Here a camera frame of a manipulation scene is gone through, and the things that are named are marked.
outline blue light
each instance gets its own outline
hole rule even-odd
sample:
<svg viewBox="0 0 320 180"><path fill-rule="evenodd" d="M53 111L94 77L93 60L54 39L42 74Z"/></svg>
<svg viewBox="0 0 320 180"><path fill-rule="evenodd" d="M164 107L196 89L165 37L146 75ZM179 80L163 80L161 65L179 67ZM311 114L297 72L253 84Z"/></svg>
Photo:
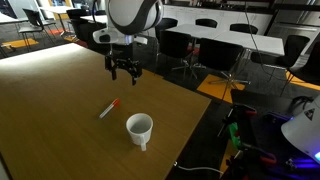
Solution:
<svg viewBox="0 0 320 180"><path fill-rule="evenodd" d="M320 161L320 152L318 152L316 155L314 155L314 157L316 157L317 160Z"/></svg>

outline black cable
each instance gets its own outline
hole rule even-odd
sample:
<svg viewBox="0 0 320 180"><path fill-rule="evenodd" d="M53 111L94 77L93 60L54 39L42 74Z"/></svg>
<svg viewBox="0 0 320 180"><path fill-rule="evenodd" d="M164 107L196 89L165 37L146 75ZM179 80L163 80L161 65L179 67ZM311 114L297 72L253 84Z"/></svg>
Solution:
<svg viewBox="0 0 320 180"><path fill-rule="evenodd" d="M249 17L248 17L248 14L247 14L247 12L248 12L248 11L247 11L247 1L245 1L244 3L245 3L245 8L244 8L244 10L245 10L245 15L246 15L247 23L248 23L248 25L249 25L250 36L251 36L251 39L252 39L252 41L253 41L253 44L254 44L254 46L255 46L255 48L256 48L256 51L257 51L257 53L259 54L260 66L261 66L263 72L266 73L267 75L269 75L269 76L277 79L277 80L280 80L280 81L288 81L287 79L282 79L282 78L280 78L280 77L276 77L276 76L274 76L273 74L270 74L269 72L267 72L267 71L264 69L265 66L264 66L264 64L263 64L262 56L261 56L261 53L260 53L260 51L259 51L259 49L258 49L258 46L257 46L257 44L256 44L256 41L254 40L254 37L253 37L253 34L252 34L252 29L251 29L251 26L250 26L251 24L250 24ZM243 70L244 70L244 67L239 71L239 73L237 73L237 75L239 75L240 73L242 73ZM304 81L290 81L290 82L307 83L307 82L304 82Z"/></svg>
<svg viewBox="0 0 320 180"><path fill-rule="evenodd" d="M98 25L98 23L96 21L96 18L95 18L95 13L94 13L94 5L97 3L97 1L98 0L93 0L91 13L92 13L92 19L93 19L94 23L96 24L97 27L99 27L99 25Z"/></svg>

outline chair backrest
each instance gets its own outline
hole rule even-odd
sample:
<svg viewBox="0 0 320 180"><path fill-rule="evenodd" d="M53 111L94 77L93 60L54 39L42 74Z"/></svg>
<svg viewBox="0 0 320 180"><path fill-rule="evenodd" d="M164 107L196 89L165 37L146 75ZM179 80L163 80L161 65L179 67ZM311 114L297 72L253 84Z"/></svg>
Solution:
<svg viewBox="0 0 320 180"><path fill-rule="evenodd" d="M73 27L74 33L76 34L77 38L81 41L87 42L86 37L84 36L83 32L80 29L80 25L88 23L87 21L83 21L81 19L71 19L71 25Z"/></svg>
<svg viewBox="0 0 320 180"><path fill-rule="evenodd" d="M93 39L93 32L106 28L106 24L95 24L95 23L85 23L80 24L80 32L82 33L82 37L85 39L84 41L87 43L88 48L99 52L102 54L107 53L110 50L110 44L98 44Z"/></svg>
<svg viewBox="0 0 320 180"><path fill-rule="evenodd" d="M157 24L154 29L156 31L156 38L160 41L160 31L176 27L178 25L178 20L172 18L162 18L159 24Z"/></svg>
<svg viewBox="0 0 320 180"><path fill-rule="evenodd" d="M213 19L196 19L196 25L216 28L218 23Z"/></svg>
<svg viewBox="0 0 320 180"><path fill-rule="evenodd" d="M105 10L98 10L96 11L95 15L99 16L99 15L107 15Z"/></svg>
<svg viewBox="0 0 320 180"><path fill-rule="evenodd" d="M241 24L241 23L230 25L230 31L237 31L237 32L243 32L243 33L250 33L250 28L251 28L252 34L258 33L258 28L253 25Z"/></svg>
<svg viewBox="0 0 320 180"><path fill-rule="evenodd" d="M313 46L309 59L301 71L316 76L317 80L320 80L320 41L316 42Z"/></svg>
<svg viewBox="0 0 320 180"><path fill-rule="evenodd" d="M28 18L30 24L32 24L33 26L38 26L38 27L41 27L42 29L44 29L41 18L40 18L40 14L38 11L33 11L30 9L22 9L22 10L27 15L27 18Z"/></svg>
<svg viewBox="0 0 320 180"><path fill-rule="evenodd" d="M190 34L162 30L160 31L159 51L170 57L185 58L188 55L190 39Z"/></svg>
<svg viewBox="0 0 320 180"><path fill-rule="evenodd" d="M310 39L305 36L289 35L286 41L286 45L284 46L284 53L286 58L284 58L285 62L283 63L288 67L293 66L309 41Z"/></svg>
<svg viewBox="0 0 320 180"><path fill-rule="evenodd" d="M69 9L67 10L69 19L81 19L81 16L88 16L89 13L85 9Z"/></svg>
<svg viewBox="0 0 320 180"><path fill-rule="evenodd" d="M198 61L215 70L230 71L243 50L240 45L202 38Z"/></svg>

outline white table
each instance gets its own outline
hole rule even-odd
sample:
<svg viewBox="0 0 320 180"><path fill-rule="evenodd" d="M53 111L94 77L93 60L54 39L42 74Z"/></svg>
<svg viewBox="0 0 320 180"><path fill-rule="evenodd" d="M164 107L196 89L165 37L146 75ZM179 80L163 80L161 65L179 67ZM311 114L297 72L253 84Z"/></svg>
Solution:
<svg viewBox="0 0 320 180"><path fill-rule="evenodd" d="M88 20L88 21L93 21L92 16L81 16L80 18ZM98 22L98 23L108 24L107 15L98 15L98 16L94 16L94 18L96 19L96 22Z"/></svg>
<svg viewBox="0 0 320 180"><path fill-rule="evenodd" d="M63 35L66 32L66 28L64 27L64 24L62 22L61 14L67 14L67 10L69 9L75 9L73 7L68 7L68 6L50 6L50 7L39 7L40 9L44 11L49 11L52 13L56 13L59 16L60 23L63 29L63 32L61 35Z"/></svg>
<svg viewBox="0 0 320 180"><path fill-rule="evenodd" d="M208 38L218 41L239 44L246 49L256 51L251 35L235 31L218 31L215 28L197 26L193 24L182 24L180 26L170 28L169 31L190 34L194 38ZM274 55L284 55L283 42L280 38L269 36L253 35L260 52Z"/></svg>
<svg viewBox="0 0 320 180"><path fill-rule="evenodd" d="M10 16L0 13L0 24L11 24L11 23L18 23L18 19L14 19Z"/></svg>

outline white mug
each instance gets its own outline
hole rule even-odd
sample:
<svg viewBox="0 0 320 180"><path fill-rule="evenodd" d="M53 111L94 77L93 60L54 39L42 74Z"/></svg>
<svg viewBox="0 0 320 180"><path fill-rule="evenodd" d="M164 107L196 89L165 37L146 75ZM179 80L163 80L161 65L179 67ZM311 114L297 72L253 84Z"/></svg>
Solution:
<svg viewBox="0 0 320 180"><path fill-rule="evenodd" d="M146 151L153 127L152 118L144 113L134 114L127 120L126 126L132 142L140 145L142 151Z"/></svg>

